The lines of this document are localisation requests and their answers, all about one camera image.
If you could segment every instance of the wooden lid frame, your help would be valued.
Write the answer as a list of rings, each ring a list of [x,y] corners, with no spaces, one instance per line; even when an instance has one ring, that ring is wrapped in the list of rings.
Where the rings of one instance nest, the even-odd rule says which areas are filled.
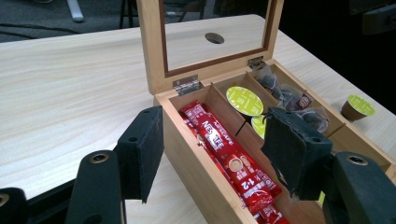
[[[163,0],[137,0],[142,45],[145,56],[148,90],[151,94],[169,91],[173,81],[198,75],[200,80],[247,66],[248,60],[262,57],[271,60],[274,53],[277,29],[280,22],[283,0],[268,0],[262,45],[211,61],[193,63],[169,70],[165,39]]]

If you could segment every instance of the black object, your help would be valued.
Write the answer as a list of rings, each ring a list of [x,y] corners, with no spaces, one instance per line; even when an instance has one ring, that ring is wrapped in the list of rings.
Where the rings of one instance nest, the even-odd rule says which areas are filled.
[[[26,201],[0,189],[0,223],[126,223],[125,200],[148,199],[163,154],[163,108],[141,111],[114,150],[85,156],[76,179]]]
[[[316,201],[325,193],[327,223],[396,223],[396,187],[375,161],[353,152],[331,154],[330,140],[277,107],[269,108],[264,139],[262,152],[290,196]]]

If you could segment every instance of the wooden box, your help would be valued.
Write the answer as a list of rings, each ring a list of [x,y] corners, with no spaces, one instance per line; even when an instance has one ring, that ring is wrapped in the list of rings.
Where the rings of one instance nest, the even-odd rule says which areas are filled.
[[[165,155],[174,166],[191,197],[209,223],[256,223],[242,208],[218,167],[199,147],[197,139],[178,114],[179,109],[200,100],[206,103],[230,133],[236,133],[245,119],[226,101],[231,86],[254,91],[264,107],[275,106],[276,99],[255,79],[248,62],[258,59],[271,66],[281,83],[306,92],[313,97],[313,107],[323,106],[329,116],[329,128],[323,133],[333,141],[334,150],[354,151],[375,160],[388,174],[393,161],[367,139],[338,111],[332,109],[304,83],[275,61],[276,42],[283,0],[270,0],[266,18],[256,15],[189,21],[164,25],[163,1],[137,1],[139,22],[145,54],[148,88],[154,104],[163,106]],[[200,90],[179,94],[176,89],[199,84]],[[236,136],[238,142],[274,179],[276,174],[261,153],[263,140],[251,126],[244,125]],[[324,223],[318,202],[291,199],[283,188],[276,205],[291,223]]]

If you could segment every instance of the wooden box lid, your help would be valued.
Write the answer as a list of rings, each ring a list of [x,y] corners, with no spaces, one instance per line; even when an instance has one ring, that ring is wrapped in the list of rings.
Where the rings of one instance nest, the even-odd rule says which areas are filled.
[[[203,80],[247,67],[254,58],[271,60],[282,7],[283,0],[269,0],[265,18],[246,15],[165,25],[163,0],[137,0],[149,92],[172,90],[185,77]]]

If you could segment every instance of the metal hinge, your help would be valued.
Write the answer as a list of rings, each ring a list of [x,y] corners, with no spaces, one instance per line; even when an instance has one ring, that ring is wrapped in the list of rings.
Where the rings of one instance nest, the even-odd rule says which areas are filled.
[[[173,86],[178,95],[185,95],[189,92],[198,91],[202,88],[201,83],[198,80],[198,75],[176,80],[173,82]]]
[[[265,66],[265,63],[262,61],[262,56],[254,59],[250,59],[247,61],[247,65],[253,71],[258,71]]]

